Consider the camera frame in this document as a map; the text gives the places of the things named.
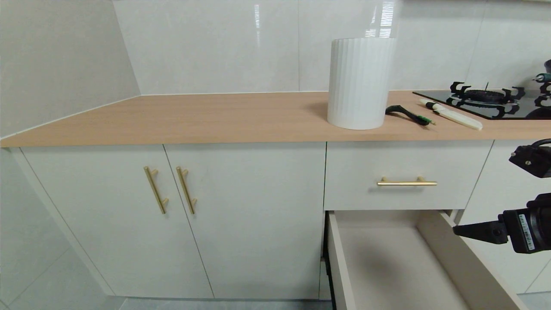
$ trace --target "white cylindrical container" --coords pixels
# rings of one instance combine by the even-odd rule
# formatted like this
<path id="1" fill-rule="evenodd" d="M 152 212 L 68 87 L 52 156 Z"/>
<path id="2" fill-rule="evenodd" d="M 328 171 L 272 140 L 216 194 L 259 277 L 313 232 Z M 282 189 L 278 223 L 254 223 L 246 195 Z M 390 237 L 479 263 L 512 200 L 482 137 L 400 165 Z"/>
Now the white cylindrical container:
<path id="1" fill-rule="evenodd" d="M 333 40 L 327 121 L 346 129 L 373 129 L 385 118 L 394 38 Z"/>

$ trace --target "wooden countertop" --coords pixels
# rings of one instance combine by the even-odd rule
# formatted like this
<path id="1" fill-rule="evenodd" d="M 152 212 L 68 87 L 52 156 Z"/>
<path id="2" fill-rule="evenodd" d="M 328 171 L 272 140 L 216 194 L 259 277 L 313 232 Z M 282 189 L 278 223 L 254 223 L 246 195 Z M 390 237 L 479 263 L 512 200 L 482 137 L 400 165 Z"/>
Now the wooden countertop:
<path id="1" fill-rule="evenodd" d="M 146 145 L 387 140 L 538 140 L 551 137 L 549 120 L 485 120 L 476 131 L 434 115 L 411 91 L 392 91 L 401 104 L 437 125 L 386 116 L 382 127 L 347 130 L 329 124 L 327 92 L 154 95 L 127 99 L 6 137 L 2 147 Z"/>

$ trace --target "gold handle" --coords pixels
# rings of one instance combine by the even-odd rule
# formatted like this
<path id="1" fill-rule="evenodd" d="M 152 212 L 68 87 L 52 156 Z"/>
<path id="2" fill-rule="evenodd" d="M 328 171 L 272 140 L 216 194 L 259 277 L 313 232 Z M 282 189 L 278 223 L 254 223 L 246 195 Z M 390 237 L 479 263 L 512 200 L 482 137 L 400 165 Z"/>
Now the gold handle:
<path id="1" fill-rule="evenodd" d="M 190 199 L 190 192 L 187 190 L 187 183 L 185 177 L 187 176 L 187 169 L 182 170 L 180 167 L 176 167 L 176 172 L 178 172 L 178 177 L 180 178 L 180 184 L 182 184 L 182 189 L 184 195 L 186 195 L 187 205 L 190 206 L 191 214 L 195 214 L 195 203 L 197 199 Z"/>
<path id="2" fill-rule="evenodd" d="M 153 181 L 153 177 L 157 175 L 157 169 L 153 169 L 152 171 L 149 171 L 149 167 L 145 166 L 143 167 L 143 170 L 145 171 L 145 175 L 147 175 L 147 179 L 149 181 L 149 185 L 151 185 L 151 189 L 153 190 L 153 194 L 155 195 L 155 199 L 157 199 L 157 203 L 159 204 L 159 208 L 161 209 L 161 213 L 165 214 L 165 206 L 169 202 L 168 198 L 165 198 L 165 200 L 161 201 L 161 197 L 159 196 L 159 191 L 157 191 L 157 186 L 155 186 L 155 182 Z"/>
<path id="3" fill-rule="evenodd" d="M 438 182 L 426 181 L 423 177 L 417 177 L 415 182 L 389 182 L 385 177 L 382 177 L 377 186 L 437 186 Z"/>

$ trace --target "black glass cooktop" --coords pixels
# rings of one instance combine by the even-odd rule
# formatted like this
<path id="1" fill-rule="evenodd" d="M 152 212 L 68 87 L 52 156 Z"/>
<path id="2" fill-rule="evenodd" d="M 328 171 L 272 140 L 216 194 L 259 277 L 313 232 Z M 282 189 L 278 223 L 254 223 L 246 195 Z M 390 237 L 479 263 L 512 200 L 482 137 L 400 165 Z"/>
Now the black glass cooktop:
<path id="1" fill-rule="evenodd" d="M 503 90 L 468 90 L 456 82 L 449 90 L 421 90 L 414 94 L 456 107 L 489 120 L 549 120 L 551 95 L 540 90 L 514 88 Z"/>

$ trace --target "barcode label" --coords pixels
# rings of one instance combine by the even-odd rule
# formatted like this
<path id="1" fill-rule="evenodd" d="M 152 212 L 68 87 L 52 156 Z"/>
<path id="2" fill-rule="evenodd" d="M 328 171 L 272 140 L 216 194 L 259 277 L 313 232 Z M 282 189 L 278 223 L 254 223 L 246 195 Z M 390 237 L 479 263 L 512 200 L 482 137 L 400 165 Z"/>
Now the barcode label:
<path id="1" fill-rule="evenodd" d="M 522 226 L 522 231 L 524 232 L 524 238 L 528 244 L 528 249 L 530 251 L 534 250 L 534 241 L 532 240 L 532 234 L 530 233 L 530 228 L 528 227 L 528 222 L 526 221 L 526 216 L 524 214 L 519 214 L 518 219 L 520 220 L 520 225 Z"/>

